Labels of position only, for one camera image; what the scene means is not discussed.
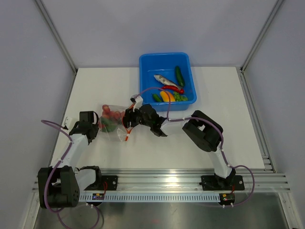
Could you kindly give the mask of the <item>clear zip top bag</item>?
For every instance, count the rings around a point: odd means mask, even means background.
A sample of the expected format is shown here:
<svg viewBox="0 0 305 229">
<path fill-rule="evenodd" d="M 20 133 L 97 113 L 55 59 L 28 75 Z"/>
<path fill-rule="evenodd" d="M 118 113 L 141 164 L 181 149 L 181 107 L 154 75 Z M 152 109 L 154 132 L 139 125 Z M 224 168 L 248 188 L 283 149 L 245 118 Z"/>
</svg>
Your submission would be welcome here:
<svg viewBox="0 0 305 229">
<path fill-rule="evenodd" d="M 102 113 L 99 117 L 99 130 L 102 137 L 109 141 L 128 141 L 132 127 L 123 125 L 123 117 L 127 107 L 117 105 L 102 105 Z"/>
</svg>

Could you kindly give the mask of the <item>red yellow fake grapes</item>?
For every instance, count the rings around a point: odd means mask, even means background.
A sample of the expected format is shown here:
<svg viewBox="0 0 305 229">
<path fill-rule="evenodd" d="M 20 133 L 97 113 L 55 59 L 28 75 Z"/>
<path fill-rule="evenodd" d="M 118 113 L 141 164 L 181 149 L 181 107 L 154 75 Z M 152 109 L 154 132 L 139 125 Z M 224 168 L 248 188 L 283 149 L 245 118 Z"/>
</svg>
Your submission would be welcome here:
<svg viewBox="0 0 305 229">
<path fill-rule="evenodd" d="M 125 113 L 125 107 L 117 105 L 102 105 L 102 113 L 100 117 L 105 117 L 117 122 L 118 125 L 122 125 L 122 117 Z"/>
</svg>

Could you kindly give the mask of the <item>yellow fake bell pepper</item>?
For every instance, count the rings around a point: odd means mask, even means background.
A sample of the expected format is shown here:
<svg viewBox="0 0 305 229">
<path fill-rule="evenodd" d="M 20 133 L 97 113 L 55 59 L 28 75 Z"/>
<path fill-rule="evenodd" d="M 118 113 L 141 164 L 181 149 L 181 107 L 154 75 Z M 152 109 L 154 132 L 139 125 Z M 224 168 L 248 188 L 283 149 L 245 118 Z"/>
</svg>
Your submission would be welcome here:
<svg viewBox="0 0 305 229">
<path fill-rule="evenodd" d="M 168 91 L 160 91 L 160 96 L 161 96 L 162 100 L 166 103 L 169 103 L 169 102 L 172 103 L 172 102 L 176 101 L 173 94 Z"/>
</svg>

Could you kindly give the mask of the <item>grey fake fish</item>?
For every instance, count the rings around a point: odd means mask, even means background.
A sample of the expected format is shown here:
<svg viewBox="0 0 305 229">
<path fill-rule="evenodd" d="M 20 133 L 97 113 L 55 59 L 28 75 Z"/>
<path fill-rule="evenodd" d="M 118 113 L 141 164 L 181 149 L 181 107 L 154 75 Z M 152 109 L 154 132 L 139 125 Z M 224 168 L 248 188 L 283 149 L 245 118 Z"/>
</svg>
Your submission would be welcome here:
<svg viewBox="0 0 305 229">
<path fill-rule="evenodd" d="M 167 86 L 175 86 L 177 87 L 179 90 L 181 89 L 181 86 L 177 85 L 176 83 L 174 83 L 171 80 L 168 80 L 167 78 L 165 78 L 164 76 L 160 75 L 160 74 L 155 74 L 154 78 L 159 81 L 160 83 L 162 83 L 163 85 L 167 85 Z"/>
</svg>

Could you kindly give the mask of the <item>green fake grape bunch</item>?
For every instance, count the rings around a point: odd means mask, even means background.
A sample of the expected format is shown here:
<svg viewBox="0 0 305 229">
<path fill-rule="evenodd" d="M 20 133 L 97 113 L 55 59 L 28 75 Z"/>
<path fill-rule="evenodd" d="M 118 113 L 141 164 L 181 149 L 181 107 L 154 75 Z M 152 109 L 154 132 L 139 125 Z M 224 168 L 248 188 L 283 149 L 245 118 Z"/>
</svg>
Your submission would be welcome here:
<svg viewBox="0 0 305 229">
<path fill-rule="evenodd" d="M 188 98 L 185 95 L 179 94 L 178 92 L 173 92 L 173 97 L 176 102 L 188 101 Z"/>
</svg>

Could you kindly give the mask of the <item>red fake chili pepper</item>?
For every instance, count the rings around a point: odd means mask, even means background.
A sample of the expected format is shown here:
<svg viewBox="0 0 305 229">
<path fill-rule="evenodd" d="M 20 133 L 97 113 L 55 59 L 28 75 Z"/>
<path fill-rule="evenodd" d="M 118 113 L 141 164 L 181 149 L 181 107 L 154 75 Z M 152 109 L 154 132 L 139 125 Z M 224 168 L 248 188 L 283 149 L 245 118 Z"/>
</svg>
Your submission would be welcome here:
<svg viewBox="0 0 305 229">
<path fill-rule="evenodd" d="M 162 89 L 172 90 L 172 91 L 177 92 L 179 94 L 184 94 L 184 89 L 183 88 L 179 89 L 178 87 L 172 86 L 172 85 L 165 85 L 165 86 L 162 87 Z"/>
</svg>

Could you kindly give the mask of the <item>small green fake cucumber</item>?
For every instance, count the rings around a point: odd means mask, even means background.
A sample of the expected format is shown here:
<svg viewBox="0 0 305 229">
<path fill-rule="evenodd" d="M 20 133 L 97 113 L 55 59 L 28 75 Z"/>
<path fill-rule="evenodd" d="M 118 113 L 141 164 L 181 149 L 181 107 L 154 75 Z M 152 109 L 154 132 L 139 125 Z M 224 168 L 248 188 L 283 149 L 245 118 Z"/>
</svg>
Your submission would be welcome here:
<svg viewBox="0 0 305 229">
<path fill-rule="evenodd" d="M 162 102 L 162 99 L 157 94 L 152 94 L 152 98 L 156 103 Z"/>
</svg>

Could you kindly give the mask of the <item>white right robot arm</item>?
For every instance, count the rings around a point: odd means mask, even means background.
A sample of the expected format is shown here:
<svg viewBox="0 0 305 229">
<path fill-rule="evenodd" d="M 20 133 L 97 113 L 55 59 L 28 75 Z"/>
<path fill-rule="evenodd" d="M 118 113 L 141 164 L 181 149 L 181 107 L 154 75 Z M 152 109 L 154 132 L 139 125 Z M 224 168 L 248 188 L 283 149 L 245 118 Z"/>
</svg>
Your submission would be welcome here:
<svg viewBox="0 0 305 229">
<path fill-rule="evenodd" d="M 228 165 L 221 152 L 223 128 L 202 111 L 196 110 L 190 117 L 170 119 L 158 115 L 151 105 L 145 104 L 140 108 L 126 109 L 122 123 L 126 128 L 147 126 L 157 137 L 166 137 L 182 129 L 198 148 L 209 154 L 218 187 L 227 189 L 233 184 L 236 171 Z"/>
</svg>

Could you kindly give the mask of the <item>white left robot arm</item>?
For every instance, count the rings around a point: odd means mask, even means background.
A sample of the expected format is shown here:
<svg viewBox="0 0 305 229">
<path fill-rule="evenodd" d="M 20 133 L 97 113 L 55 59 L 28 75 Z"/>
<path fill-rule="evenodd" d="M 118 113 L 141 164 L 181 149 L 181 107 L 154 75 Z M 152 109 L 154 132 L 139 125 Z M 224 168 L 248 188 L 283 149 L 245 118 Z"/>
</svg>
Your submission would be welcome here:
<svg viewBox="0 0 305 229">
<path fill-rule="evenodd" d="M 77 206 L 80 198 L 80 185 L 82 189 L 89 186 L 93 190 L 99 189 L 103 178 L 95 172 L 96 167 L 85 168 L 80 175 L 75 175 L 77 163 L 96 138 L 99 131 L 98 114 L 94 111 L 82 111 L 79 120 L 75 122 L 69 133 L 67 126 L 48 120 L 41 120 L 45 125 L 53 127 L 68 138 L 64 153 L 49 166 L 38 171 L 38 188 L 40 207 L 53 213 L 63 208 Z"/>
</svg>

